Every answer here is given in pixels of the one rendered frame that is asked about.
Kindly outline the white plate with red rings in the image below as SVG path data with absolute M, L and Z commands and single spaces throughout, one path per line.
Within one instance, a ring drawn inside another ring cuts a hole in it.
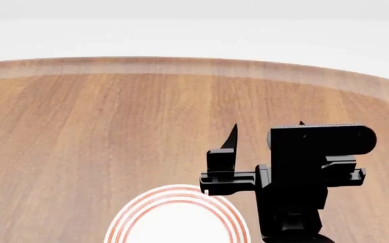
M 133 198 L 113 218 L 103 243 L 252 243 L 237 208 L 199 187 L 175 184 Z

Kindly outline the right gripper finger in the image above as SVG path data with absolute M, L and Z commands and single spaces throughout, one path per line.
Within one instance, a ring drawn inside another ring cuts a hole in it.
M 307 125 L 300 122 L 299 127 L 303 129 L 305 143 L 321 159 L 322 169 L 336 165 L 355 168 L 357 125 Z
M 238 126 L 234 124 L 230 135 L 218 149 L 207 151 L 208 173 L 234 173 L 238 144 Z

